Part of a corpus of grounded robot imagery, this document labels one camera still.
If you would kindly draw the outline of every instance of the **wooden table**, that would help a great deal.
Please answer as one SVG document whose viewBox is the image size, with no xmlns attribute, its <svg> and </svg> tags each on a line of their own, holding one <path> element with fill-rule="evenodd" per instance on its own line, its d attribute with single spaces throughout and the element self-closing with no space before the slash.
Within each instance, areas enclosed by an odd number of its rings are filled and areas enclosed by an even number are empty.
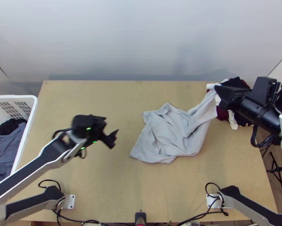
<svg viewBox="0 0 282 226">
<path fill-rule="evenodd" d="M 69 127 L 75 115 L 107 117 L 105 131 L 119 129 L 118 139 L 112 150 L 101 142 L 90 146 L 86 159 L 47 172 L 13 200 L 42 193 L 37 183 L 54 179 L 64 193 L 76 195 L 74 209 L 63 210 L 64 216 L 133 222 L 135 212 L 142 210 L 148 222 L 180 222 L 207 211 L 204 187 L 215 182 L 221 188 L 236 185 L 248 198 L 277 211 L 260 152 L 250 144 L 251 127 L 234 131 L 228 122 L 214 119 L 199 154 L 171 164 L 129 157 L 144 127 L 143 111 L 166 102 L 187 111 L 201 102 L 205 86 L 189 81 L 45 81 L 20 166 L 38 155 L 55 130 Z M 210 214 L 203 221 L 247 219 L 236 210 L 228 213 Z M 56 216 L 44 210 L 26 219 L 56 221 Z"/>
</svg>

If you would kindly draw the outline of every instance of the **plastic laundry basket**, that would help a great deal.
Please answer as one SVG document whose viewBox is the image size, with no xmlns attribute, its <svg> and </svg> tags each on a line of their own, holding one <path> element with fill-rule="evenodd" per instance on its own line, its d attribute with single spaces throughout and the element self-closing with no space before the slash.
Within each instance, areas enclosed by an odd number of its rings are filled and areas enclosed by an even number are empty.
<svg viewBox="0 0 282 226">
<path fill-rule="evenodd" d="M 24 148 L 30 133 L 30 128 L 34 119 L 36 108 L 38 105 L 38 99 L 33 95 L 1 95 L 0 96 L 0 124 L 13 118 L 27 120 L 27 125 L 21 138 L 20 145 L 17 150 L 17 155 L 11 170 L 13 174 L 20 163 L 23 155 Z"/>
</svg>

